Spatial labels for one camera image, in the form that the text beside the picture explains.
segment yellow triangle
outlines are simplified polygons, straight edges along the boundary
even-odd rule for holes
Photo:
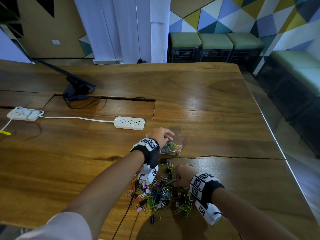
[[[265,0],[257,0],[242,8],[247,14],[257,19]]]
[[[289,16],[287,17],[287,19],[285,20],[284,24],[282,25],[281,29],[279,30],[279,34],[282,34],[287,30],[287,28],[289,27],[290,23],[292,22],[294,17],[297,15],[297,13],[298,13],[298,10],[296,7],[294,7],[290,12]]]
[[[243,0],[232,0],[238,7],[242,6]]]
[[[274,13],[275,13],[275,12],[278,12],[278,11],[281,11],[281,10],[283,10],[283,9],[286,9],[286,8],[288,8],[288,7],[292,7],[292,6],[294,6],[295,4],[296,4],[296,3],[295,3],[294,0],[280,0],[280,1],[278,2],[277,7],[276,7],[275,10],[274,10]]]
[[[185,20],[188,24],[190,24],[190,26],[193,27],[195,30],[198,30],[200,12],[201,12],[201,9],[186,16],[183,20]]]
[[[301,17],[301,15],[299,13],[297,13],[297,15],[294,16],[293,20],[291,21],[291,23],[287,27],[286,32],[290,31],[292,29],[298,28],[302,25],[305,25],[306,23],[307,22]]]

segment person's left hand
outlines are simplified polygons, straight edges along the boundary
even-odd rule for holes
[[[161,150],[168,141],[173,140],[172,138],[173,136],[174,136],[174,133],[171,130],[160,127],[160,128],[153,129],[149,138],[158,142]]]

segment plastic container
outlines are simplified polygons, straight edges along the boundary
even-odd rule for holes
[[[147,133],[146,137],[149,138],[151,133]],[[159,154],[172,154],[180,155],[182,151],[182,136],[175,135],[173,141],[168,141],[167,144],[159,151]]]

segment yellow tape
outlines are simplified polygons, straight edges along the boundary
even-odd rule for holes
[[[5,134],[5,135],[7,135],[7,136],[10,136],[10,135],[11,135],[10,132],[6,132],[6,131],[3,131],[3,130],[0,130],[0,133]]]

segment forearm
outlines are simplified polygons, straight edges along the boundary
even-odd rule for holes
[[[98,239],[111,208],[144,162],[141,151],[133,151],[91,181],[63,211],[75,212],[89,224],[92,239]]]
[[[298,240],[262,211],[223,188],[214,190],[211,199],[244,239]]]

